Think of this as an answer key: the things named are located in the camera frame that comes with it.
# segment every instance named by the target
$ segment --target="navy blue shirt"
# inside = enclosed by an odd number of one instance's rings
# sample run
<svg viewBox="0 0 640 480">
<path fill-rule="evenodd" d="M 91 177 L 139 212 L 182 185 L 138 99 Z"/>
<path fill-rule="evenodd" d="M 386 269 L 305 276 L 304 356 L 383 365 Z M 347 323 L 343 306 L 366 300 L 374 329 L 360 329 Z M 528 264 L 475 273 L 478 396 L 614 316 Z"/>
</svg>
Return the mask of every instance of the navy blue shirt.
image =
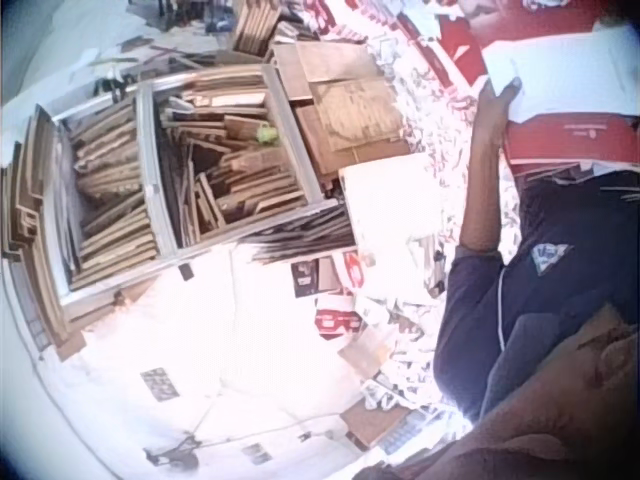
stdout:
<svg viewBox="0 0 640 480">
<path fill-rule="evenodd" d="M 521 376 L 533 373 L 546 353 L 607 302 L 625 321 L 638 323 L 640 202 L 601 187 L 637 188 L 639 178 L 622 172 L 578 185 L 550 180 L 529 185 L 521 192 L 522 243 L 507 266 L 497 253 L 459 247 L 448 279 L 434 373 L 442 392 L 468 419 L 475 422 L 487 413 L 482 407 L 487 382 L 503 354 L 498 336 L 503 269 L 502 332 L 512 345 L 510 362 L 522 363 Z M 516 326 L 522 338 L 511 338 Z M 514 354 L 515 345 L 521 354 Z"/>
</svg>

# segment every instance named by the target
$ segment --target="clutter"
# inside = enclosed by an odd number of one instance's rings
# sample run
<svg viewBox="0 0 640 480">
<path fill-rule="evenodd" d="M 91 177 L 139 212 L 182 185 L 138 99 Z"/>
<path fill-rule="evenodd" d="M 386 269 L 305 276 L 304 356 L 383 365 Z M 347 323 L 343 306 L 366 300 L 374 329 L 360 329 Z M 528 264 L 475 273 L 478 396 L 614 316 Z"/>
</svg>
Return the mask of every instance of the clutter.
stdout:
<svg viewBox="0 0 640 480">
<path fill-rule="evenodd" d="M 306 205 L 260 66 L 217 69 L 175 93 L 185 107 L 160 100 L 158 136 L 181 248 Z"/>
<path fill-rule="evenodd" d="M 351 223 L 343 205 L 243 238 L 256 248 L 254 262 L 301 262 L 352 250 Z"/>
</svg>

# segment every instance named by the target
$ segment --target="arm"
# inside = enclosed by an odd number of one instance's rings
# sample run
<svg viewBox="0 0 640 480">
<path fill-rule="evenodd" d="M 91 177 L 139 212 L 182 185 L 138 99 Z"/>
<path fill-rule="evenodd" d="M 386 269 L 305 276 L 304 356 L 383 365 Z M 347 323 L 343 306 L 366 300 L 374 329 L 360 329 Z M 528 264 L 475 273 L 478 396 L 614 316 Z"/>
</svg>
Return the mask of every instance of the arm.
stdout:
<svg viewBox="0 0 640 480">
<path fill-rule="evenodd" d="M 474 252 L 495 252 L 500 243 L 498 152 L 509 104 L 519 88 L 520 81 L 516 79 L 496 97 L 487 82 L 478 99 L 471 137 L 467 204 L 460 232 L 460 245 Z"/>
</svg>

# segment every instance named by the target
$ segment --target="hand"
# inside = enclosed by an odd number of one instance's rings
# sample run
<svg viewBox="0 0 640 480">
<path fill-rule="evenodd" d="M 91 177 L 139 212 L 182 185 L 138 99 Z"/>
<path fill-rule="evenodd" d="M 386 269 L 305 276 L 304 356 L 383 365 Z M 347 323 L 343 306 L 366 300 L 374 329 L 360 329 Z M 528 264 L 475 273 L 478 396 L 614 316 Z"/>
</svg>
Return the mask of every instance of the hand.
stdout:
<svg viewBox="0 0 640 480">
<path fill-rule="evenodd" d="M 478 112 L 473 123 L 474 143 L 480 142 L 495 148 L 502 145 L 509 105 L 520 92 L 521 86 L 520 79 L 516 77 L 496 97 L 491 81 L 487 80 L 478 97 Z"/>
</svg>

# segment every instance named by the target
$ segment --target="stacked wood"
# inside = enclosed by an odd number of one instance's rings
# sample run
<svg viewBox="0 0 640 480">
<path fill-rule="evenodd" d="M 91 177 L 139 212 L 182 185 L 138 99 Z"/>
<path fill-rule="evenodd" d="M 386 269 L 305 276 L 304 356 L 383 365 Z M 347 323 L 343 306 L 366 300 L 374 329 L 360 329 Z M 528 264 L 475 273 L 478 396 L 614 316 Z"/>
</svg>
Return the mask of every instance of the stacked wood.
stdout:
<svg viewBox="0 0 640 480">
<path fill-rule="evenodd" d="M 71 290 L 143 265 L 158 251 L 142 193 L 136 119 L 124 101 L 71 132 L 78 190 L 95 208 L 82 219 Z"/>
<path fill-rule="evenodd" d="M 233 32 L 232 50 L 263 57 L 276 23 L 283 13 L 284 2 L 279 0 L 234 0 L 236 27 Z"/>
<path fill-rule="evenodd" d="M 82 348 L 83 339 L 65 321 L 47 255 L 43 194 L 45 172 L 59 146 L 55 125 L 39 106 L 27 127 L 23 144 L 16 143 L 12 163 L 0 174 L 2 256 L 20 264 L 24 282 L 18 301 L 23 311 L 40 319 L 42 328 L 60 353 Z"/>
<path fill-rule="evenodd" d="M 344 205 L 251 235 L 242 242 L 257 247 L 253 261 L 262 264 L 313 260 L 355 246 Z"/>
<path fill-rule="evenodd" d="M 161 163 L 171 165 L 163 183 L 180 246 L 306 203 L 268 96 L 251 68 L 199 81 L 165 102 L 159 151 L 174 152 Z"/>
</svg>

